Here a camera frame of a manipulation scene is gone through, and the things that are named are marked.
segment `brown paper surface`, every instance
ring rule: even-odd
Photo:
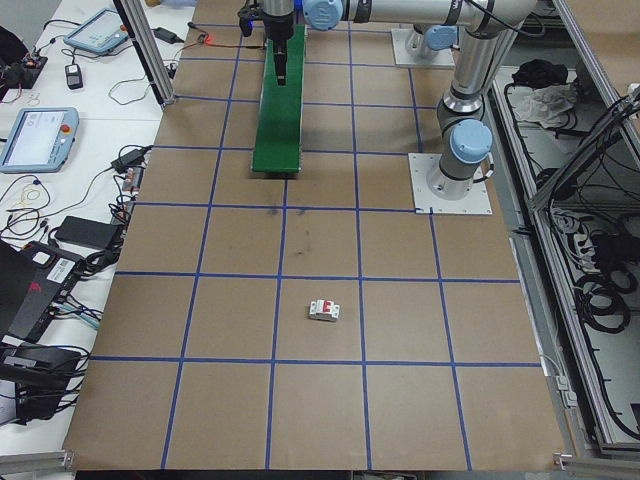
[[[195,21],[235,44],[236,9]],[[441,150],[450,73],[398,70],[390,45],[309,32],[288,180],[249,170],[264,53],[183,52],[176,91],[202,98],[163,116],[65,442],[78,469],[552,467],[495,197],[488,217],[412,212],[407,153]],[[317,299],[336,323],[308,318]]]

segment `touchscreen display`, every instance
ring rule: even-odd
[[[43,165],[49,163],[60,126],[63,110],[27,112],[14,136],[5,165]]]
[[[107,10],[70,38],[74,42],[101,48],[111,39],[114,32],[120,30],[121,25],[120,15]]]

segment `blue tape grid line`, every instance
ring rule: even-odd
[[[490,284],[520,284],[520,280],[509,280],[499,278],[400,278],[400,277],[340,277],[340,276],[322,276],[322,275],[269,275],[269,274],[251,274],[251,273],[193,273],[193,272],[136,272],[136,271],[119,271],[115,273],[117,276],[132,277],[209,277],[209,278],[248,278],[248,279],[264,279],[264,280],[320,280],[320,281],[360,281],[363,282],[407,282],[407,283],[490,283]]]
[[[224,99],[218,97],[204,97],[200,95],[184,95],[177,94],[176,98],[184,98],[186,100],[201,100],[205,102],[229,102],[229,103],[249,103],[254,105],[259,105],[259,100],[252,100],[246,98],[234,98],[234,99]],[[344,107],[344,108],[388,108],[388,109],[404,109],[404,110],[435,110],[436,107],[420,107],[417,105],[388,105],[384,103],[335,103],[335,102],[304,102],[305,106],[314,106],[314,107]]]
[[[539,362],[421,362],[412,360],[312,360],[271,358],[215,358],[215,357],[144,357],[92,355],[99,362],[156,362],[156,363],[232,363],[256,365],[365,365],[376,367],[456,367],[456,368],[541,368]]]
[[[438,251],[438,237],[436,235],[436,225],[433,218],[433,214],[429,215],[429,226],[431,228],[431,238],[433,241],[433,252],[436,257],[436,271],[438,273],[438,286],[440,289],[440,300],[442,302],[442,315],[444,317],[444,326],[447,334],[447,345],[449,347],[449,357],[451,360],[451,373],[453,375],[453,388],[456,395],[456,404],[458,407],[458,416],[460,418],[460,433],[462,434],[462,443],[464,446],[464,456],[467,462],[467,470],[473,469],[473,463],[471,460],[471,452],[469,451],[469,440],[467,438],[467,428],[464,423],[464,411],[462,408],[462,398],[460,395],[460,385],[458,383],[458,372],[456,370],[456,360],[453,352],[453,341],[451,338],[451,328],[449,325],[449,315],[447,312],[447,301],[444,290],[444,282],[442,281],[442,269],[440,267],[440,254]]]
[[[282,205],[287,206],[287,197],[289,190],[289,180],[285,179],[284,192],[282,194]],[[276,301],[275,312],[273,318],[273,342],[271,344],[271,369],[269,372],[269,404],[267,406],[267,438],[264,454],[264,468],[269,470],[271,466],[271,432],[273,427],[273,402],[274,402],[274,386],[276,379],[276,356],[278,349],[278,322],[280,320],[280,299],[282,295],[282,270],[284,268],[284,251],[287,237],[287,210],[282,211],[282,230],[280,232],[280,253],[278,259],[278,275],[276,279]]]
[[[353,80],[353,48],[351,36],[351,23],[348,24],[349,41],[349,94],[351,96],[351,135],[353,145],[353,171],[354,188],[356,200],[356,245],[358,254],[358,301],[360,304],[360,350],[362,355],[362,403],[364,414],[364,439],[365,452],[367,456],[367,470],[373,470],[373,458],[371,455],[371,428],[369,420],[369,388],[367,381],[367,342],[365,331],[364,312],[364,285],[362,281],[362,232],[360,229],[360,184],[358,178],[358,140],[356,137],[356,107],[355,107],[355,87]]]
[[[223,26],[223,27],[231,27],[230,25],[213,25],[211,26]],[[358,178],[358,155],[387,155],[387,156],[405,156],[404,152],[361,152],[358,151],[357,138],[356,138],[356,125],[355,125],[355,109],[359,107],[368,107],[368,108],[411,108],[414,111],[414,117],[416,122],[416,135],[418,139],[418,145],[420,151],[422,151],[422,141],[420,135],[420,117],[419,111],[421,110],[433,110],[435,107],[420,107],[416,102],[416,91],[413,80],[412,72],[409,70],[409,82],[411,87],[411,95],[412,95],[412,103],[411,106],[390,106],[390,105],[358,105],[355,104],[355,92],[354,92],[354,79],[353,79],[353,69],[358,66],[366,66],[366,67],[395,67],[394,65],[369,65],[369,64],[355,64],[353,63],[353,50],[352,50],[352,34],[355,33],[376,33],[380,34],[383,32],[378,31],[366,31],[366,30],[352,30],[351,24],[348,24],[348,29],[346,30],[348,33],[348,41],[349,41],[349,63],[328,63],[328,62],[307,62],[310,64],[330,64],[330,65],[343,65],[349,67],[350,73],[350,94],[351,94],[351,103],[350,104],[338,104],[338,103],[316,103],[316,102],[307,102],[306,105],[327,105],[327,106],[343,106],[350,107],[352,114],[352,141],[353,141],[353,150],[352,151],[323,151],[323,150],[313,150],[309,152],[314,153],[343,153],[353,155],[354,162],[354,188],[355,188],[355,198],[356,205],[355,208],[336,208],[336,207],[306,207],[306,206],[290,206],[287,203],[287,191],[288,191],[288,180],[285,179],[284,183],[284,193],[283,193],[283,204],[282,206],[260,206],[260,205],[225,205],[225,204],[215,204],[213,202],[214,193],[216,189],[216,184],[218,180],[219,167],[220,167],[220,159],[224,151],[247,151],[250,152],[251,148],[225,148],[224,145],[224,137],[227,131],[227,124],[230,117],[230,110],[232,103],[258,103],[254,100],[238,100],[233,99],[233,90],[236,81],[238,66],[240,62],[260,62],[263,63],[263,60],[247,60],[240,58],[240,50],[238,50],[236,54],[236,58],[234,59],[217,59],[217,58],[183,58],[183,60],[190,61],[201,61],[201,60],[223,60],[223,61],[233,61],[234,62],[234,70],[233,77],[231,82],[231,87],[229,91],[229,96],[227,99],[222,98],[213,98],[213,97],[200,97],[200,96],[189,96],[182,95],[182,98],[200,100],[200,101],[221,101],[226,102],[227,109],[224,118],[224,124],[222,129],[222,134],[220,138],[220,146],[179,146],[179,145],[158,145],[157,148],[162,149],[192,149],[192,150],[211,150],[212,152],[217,152],[218,162],[216,164],[216,169],[214,173],[214,179],[210,191],[209,202],[206,204],[173,204],[173,203],[157,203],[157,202],[138,202],[138,205],[146,205],[146,206],[166,206],[166,207],[200,207],[207,209],[207,215],[205,220],[205,228],[203,231],[200,252],[198,256],[197,269],[195,273],[191,272],[126,272],[120,271],[117,272],[118,275],[158,275],[158,276],[186,276],[186,277],[194,277],[194,284],[192,289],[192,294],[190,298],[190,305],[188,310],[187,322],[185,325],[185,331],[183,336],[183,342],[181,346],[180,356],[179,357],[131,357],[131,356],[93,356],[93,360],[97,361],[124,361],[124,362],[161,362],[161,363],[177,363],[178,371],[176,375],[176,382],[172,397],[172,405],[169,415],[169,421],[167,425],[167,432],[165,438],[165,444],[163,449],[163,455],[161,460],[160,468],[165,469],[167,466],[167,459],[169,454],[169,448],[171,444],[171,436],[173,430],[173,423],[175,419],[179,391],[180,391],[180,383],[182,378],[182,372],[185,364],[257,364],[257,365],[269,365],[270,366],[270,378],[269,378],[269,404],[268,404],[268,418],[267,418],[267,436],[266,436],[266,445],[265,445],[265,469],[270,468],[271,462],[271,442],[272,442],[272,426],[273,426],[273,408],[274,408],[274,386],[275,386],[275,375],[276,375],[276,366],[277,365],[353,365],[360,366],[362,368],[362,389],[363,389],[363,416],[364,416],[364,425],[365,425],[365,442],[366,442],[366,457],[367,457],[367,468],[373,469],[373,461],[372,461],[372,448],[371,448],[371,432],[370,432],[370,419],[369,419],[369,404],[368,404],[368,385],[367,385],[367,367],[368,366],[414,366],[414,367],[443,367],[450,368],[453,376],[453,384],[455,389],[456,403],[458,408],[458,415],[460,421],[460,430],[462,435],[462,440],[464,444],[464,452],[465,459],[467,464],[467,469],[472,469],[472,459],[469,451],[468,438],[466,434],[466,426],[464,421],[464,413],[462,406],[462,399],[460,388],[458,384],[458,376],[457,369],[458,368],[540,368],[540,363],[514,363],[514,362],[456,362],[453,351],[453,343],[451,338],[451,331],[449,327],[449,319],[447,314],[447,306],[446,306],[446,295],[444,286],[446,283],[500,283],[500,284],[517,284],[519,280],[516,279],[445,279],[442,277],[442,271],[440,267],[440,257],[438,252],[438,244],[437,237],[435,231],[435,222],[432,215],[429,215],[429,224],[431,228],[431,234],[433,239],[433,248],[434,254],[436,257],[436,267],[437,267],[437,278],[376,278],[376,277],[365,277],[363,275],[362,269],[362,236],[360,229],[360,213],[361,212],[392,212],[392,213],[414,213],[413,210],[403,210],[403,209],[367,209],[360,207],[359,200],[359,178]],[[282,230],[281,230],[281,243],[280,243],[280,257],[278,264],[278,272],[275,275],[250,275],[250,274],[225,274],[225,273],[203,273],[201,272],[202,262],[204,257],[204,251],[206,248],[206,239],[208,236],[208,232],[210,229],[211,216],[213,214],[213,210],[216,208],[244,208],[244,209],[277,209],[282,211]],[[353,211],[356,216],[356,237],[357,237],[357,254],[358,254],[358,276],[357,277],[322,277],[322,276],[294,276],[294,275],[284,275],[283,274],[283,263],[284,263],[284,251],[285,251],[285,242],[286,242],[286,223],[287,223],[287,212],[288,210],[327,210],[327,211]],[[208,357],[186,357],[186,349],[188,345],[189,331],[191,326],[191,320],[193,316],[193,310],[195,307],[195,299],[198,290],[199,279],[202,277],[220,277],[220,278],[268,278],[275,279],[277,281],[277,290],[276,290],[276,302],[274,308],[274,325],[273,325],[273,339],[272,339],[272,351],[271,358],[208,358]],[[334,281],[357,281],[359,287],[359,304],[360,304],[360,335],[361,335],[361,360],[304,360],[304,359],[277,359],[277,343],[278,343],[278,321],[280,315],[280,300],[281,300],[281,286],[282,281],[284,279],[298,279],[298,280],[334,280]],[[365,335],[365,301],[364,301],[364,282],[429,282],[429,283],[438,283],[441,303],[442,303],[442,311],[445,323],[445,330],[447,335],[447,343],[449,349],[449,361],[446,362],[420,362],[420,361],[377,361],[377,360],[368,360],[366,353],[366,335]]]
[[[230,111],[231,111],[231,98],[233,96],[233,88],[235,85],[235,79],[238,73],[238,59],[240,58],[240,49],[238,49],[237,53],[236,53],[236,63],[234,65],[234,69],[233,69],[233,75],[232,75],[232,79],[231,79],[231,87],[229,88],[229,102],[227,103],[227,110],[225,112],[225,117],[224,117],[224,123],[222,126],[222,133],[220,134],[220,145],[224,144],[224,136],[225,133],[227,131],[227,124],[229,121],[229,116],[230,116]],[[189,310],[188,310],[188,314],[187,314],[187,322],[185,325],[185,329],[184,329],[184,335],[182,338],[182,347],[180,350],[180,358],[179,358],[179,362],[178,362],[178,372],[176,374],[176,383],[174,386],[174,390],[173,390],[173,397],[172,397],[172,401],[171,401],[171,410],[169,412],[169,421],[168,421],[168,425],[167,425],[167,434],[165,437],[165,442],[164,442],[164,448],[162,451],[162,460],[160,462],[160,468],[162,470],[167,468],[167,459],[168,459],[168,455],[169,455],[169,447],[171,445],[171,437],[172,437],[172,433],[173,433],[173,423],[174,423],[174,419],[175,419],[175,414],[176,414],[176,408],[177,408],[177,404],[178,404],[178,395],[180,392],[180,382],[182,380],[182,370],[184,367],[184,359],[186,356],[186,351],[187,351],[187,343],[189,341],[189,331],[191,328],[191,320],[193,318],[193,309],[195,306],[195,299],[196,299],[196,294],[198,291],[198,283],[199,283],[199,279],[200,279],[200,271],[202,269],[202,260],[204,258],[204,251],[207,245],[207,235],[209,233],[209,225],[210,225],[210,221],[211,221],[211,214],[212,214],[212,207],[211,204],[213,203],[213,196],[215,194],[215,189],[216,189],[216,183],[218,181],[218,173],[219,173],[219,168],[220,168],[220,157],[222,156],[222,151],[218,150],[218,158],[217,158],[217,162],[216,162],[216,169],[213,175],[213,182],[211,185],[211,191],[209,193],[209,206],[207,207],[207,215],[205,218],[205,224],[204,224],[204,230],[202,232],[202,240],[200,243],[200,251],[198,253],[198,263],[197,263],[197,267],[196,267],[196,272],[194,275],[194,282],[193,282],[193,289],[191,291],[191,299],[189,301]]]

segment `black charger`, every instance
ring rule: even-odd
[[[167,42],[171,44],[184,42],[184,40],[178,37],[178,35],[173,33],[171,30],[167,30],[166,28],[162,28],[162,27],[154,28],[153,36],[159,40],[162,40],[163,42]]]

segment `metal bracket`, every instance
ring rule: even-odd
[[[439,70],[453,70],[455,68],[453,53],[451,53],[451,49],[449,48],[440,50],[433,58],[421,58],[411,55],[405,47],[405,43],[410,34],[411,30],[407,28],[391,29],[393,53],[395,54],[397,66],[433,68]]]
[[[491,202],[487,188],[483,183],[473,186],[462,200],[445,200],[435,195],[427,185],[427,175],[430,169],[440,161],[440,154],[409,154],[409,169],[411,170],[411,185],[413,187],[413,203],[416,213],[457,215],[491,215]],[[482,176],[478,169],[476,175]]]
[[[638,462],[607,458],[576,458],[563,453],[554,454],[553,460],[561,470],[574,474],[602,475],[607,478],[625,480],[637,480],[640,478],[640,463]]]
[[[50,453],[26,453],[0,456],[0,475],[12,473],[67,471],[73,466],[73,452],[61,450]]]

